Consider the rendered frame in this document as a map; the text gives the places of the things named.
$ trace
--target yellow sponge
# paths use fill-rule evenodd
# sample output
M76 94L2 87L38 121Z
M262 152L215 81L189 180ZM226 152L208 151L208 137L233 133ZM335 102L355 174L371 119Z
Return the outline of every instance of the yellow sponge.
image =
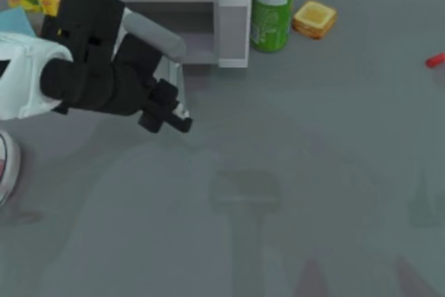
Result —
M317 1L309 0L294 15L294 30L310 38L323 38L337 21L337 11Z

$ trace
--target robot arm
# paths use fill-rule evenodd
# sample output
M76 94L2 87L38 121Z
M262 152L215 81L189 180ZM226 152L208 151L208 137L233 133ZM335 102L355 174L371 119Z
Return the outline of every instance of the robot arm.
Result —
M5 47L13 43L6 35ZM58 16L45 17L41 39L14 39L22 39L21 44L15 41L21 46L18 53L39 66L33 66L32 74L23 72L26 80L21 81L17 81L17 65L8 66L0 80L0 93L21 90L27 101L17 104L20 112L2 113L1 108L8 109L14 99L0 100L0 119L51 110L67 114L70 109L83 109L114 115L142 111L140 124L150 132L158 132L164 122L182 132L190 130L192 120L178 101L178 88L154 78L164 56L177 62L184 58L184 41L126 9L121 1L61 0ZM45 45L59 51L45 52L36 60L29 45L35 50L43 50ZM33 108L25 113L24 106Z

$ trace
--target green can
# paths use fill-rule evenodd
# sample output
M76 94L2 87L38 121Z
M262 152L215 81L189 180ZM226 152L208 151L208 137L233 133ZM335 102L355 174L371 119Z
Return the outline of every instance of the green can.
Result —
M293 16L293 0L253 0L250 42L264 52L279 51L287 43Z

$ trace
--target blue paper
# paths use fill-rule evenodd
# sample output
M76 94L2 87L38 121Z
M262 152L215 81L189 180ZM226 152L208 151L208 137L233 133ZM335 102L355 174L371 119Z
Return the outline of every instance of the blue paper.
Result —
M0 12L0 31L35 36L33 27L21 7Z

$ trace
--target pringles can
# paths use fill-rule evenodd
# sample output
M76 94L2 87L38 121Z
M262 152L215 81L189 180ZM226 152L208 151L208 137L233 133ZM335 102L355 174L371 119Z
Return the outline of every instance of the pringles can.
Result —
M253 0L250 42L264 52L286 45L292 24L294 0Z

